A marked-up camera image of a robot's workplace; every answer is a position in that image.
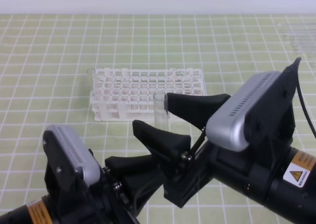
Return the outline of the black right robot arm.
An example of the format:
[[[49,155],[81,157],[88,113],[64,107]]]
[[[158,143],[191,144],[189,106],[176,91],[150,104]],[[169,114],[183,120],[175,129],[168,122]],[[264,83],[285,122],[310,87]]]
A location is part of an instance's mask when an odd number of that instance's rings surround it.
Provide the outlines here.
[[[292,147],[294,111],[289,96],[265,96],[240,117],[229,94],[169,93],[168,111],[201,135],[175,134],[133,121],[133,133],[164,176],[164,197],[183,207],[212,179],[295,224],[316,221],[316,159]]]

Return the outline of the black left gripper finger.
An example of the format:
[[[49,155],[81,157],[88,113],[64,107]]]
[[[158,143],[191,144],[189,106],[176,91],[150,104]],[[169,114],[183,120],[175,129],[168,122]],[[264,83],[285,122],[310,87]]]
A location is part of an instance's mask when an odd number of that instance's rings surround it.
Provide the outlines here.
[[[123,177],[124,224],[139,223],[137,216],[164,181],[162,171],[147,171]]]
[[[112,180],[134,179],[148,182],[160,176],[160,168],[152,155],[136,157],[111,156],[105,160],[105,175]]]

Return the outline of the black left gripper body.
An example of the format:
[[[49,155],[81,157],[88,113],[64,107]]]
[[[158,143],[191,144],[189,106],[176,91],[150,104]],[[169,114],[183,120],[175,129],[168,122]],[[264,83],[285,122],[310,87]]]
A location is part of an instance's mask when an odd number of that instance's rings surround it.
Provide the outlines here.
[[[99,181],[75,192],[60,192],[56,202],[58,224],[123,224],[123,181],[112,180],[101,169]]]

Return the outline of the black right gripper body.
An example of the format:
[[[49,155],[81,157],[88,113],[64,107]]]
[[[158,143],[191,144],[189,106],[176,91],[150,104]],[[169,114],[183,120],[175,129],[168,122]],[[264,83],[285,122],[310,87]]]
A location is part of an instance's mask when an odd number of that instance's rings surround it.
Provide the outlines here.
[[[183,169],[163,185],[164,198],[179,208],[213,179],[241,191],[249,173],[247,152],[236,153],[214,145],[206,140],[205,129],[180,161]]]

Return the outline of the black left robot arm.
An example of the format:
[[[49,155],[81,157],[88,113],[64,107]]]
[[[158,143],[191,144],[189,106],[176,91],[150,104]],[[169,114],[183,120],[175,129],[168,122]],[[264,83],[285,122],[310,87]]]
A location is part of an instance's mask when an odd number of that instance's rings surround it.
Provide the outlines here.
[[[2,224],[137,224],[138,215],[165,176],[151,155],[111,156],[100,178],[87,185],[78,173],[59,181],[63,171],[47,165],[48,194],[0,217]]]

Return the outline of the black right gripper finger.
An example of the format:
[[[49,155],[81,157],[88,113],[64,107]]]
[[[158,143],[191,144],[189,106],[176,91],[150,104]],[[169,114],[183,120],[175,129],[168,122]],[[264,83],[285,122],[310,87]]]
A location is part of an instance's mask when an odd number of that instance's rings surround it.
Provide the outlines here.
[[[186,95],[168,93],[168,111],[202,130],[208,119],[230,98],[229,94]]]
[[[189,135],[157,129],[141,120],[132,122],[134,136],[149,150],[169,179],[182,169],[181,155],[191,149]]]

